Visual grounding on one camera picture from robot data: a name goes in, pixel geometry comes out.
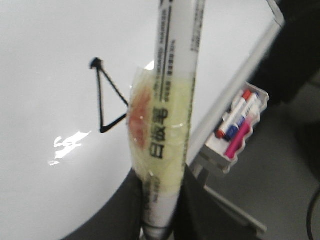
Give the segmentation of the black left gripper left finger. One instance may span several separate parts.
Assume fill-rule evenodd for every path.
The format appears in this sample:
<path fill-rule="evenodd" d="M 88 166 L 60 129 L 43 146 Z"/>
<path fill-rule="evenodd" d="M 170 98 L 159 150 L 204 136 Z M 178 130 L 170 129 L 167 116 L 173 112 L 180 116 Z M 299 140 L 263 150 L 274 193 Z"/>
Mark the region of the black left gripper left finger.
<path fill-rule="evenodd" d="M 129 172 L 111 199 L 65 240 L 138 240 L 142 227 L 143 190 L 135 172 Z"/>

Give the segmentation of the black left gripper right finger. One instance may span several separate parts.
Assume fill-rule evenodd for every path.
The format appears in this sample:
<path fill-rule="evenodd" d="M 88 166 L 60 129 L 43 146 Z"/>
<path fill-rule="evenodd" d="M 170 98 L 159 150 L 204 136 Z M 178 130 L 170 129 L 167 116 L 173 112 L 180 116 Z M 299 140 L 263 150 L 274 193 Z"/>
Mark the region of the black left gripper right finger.
<path fill-rule="evenodd" d="M 173 220 L 176 240 L 258 240 L 265 227 L 195 178 L 185 165 Z"/>

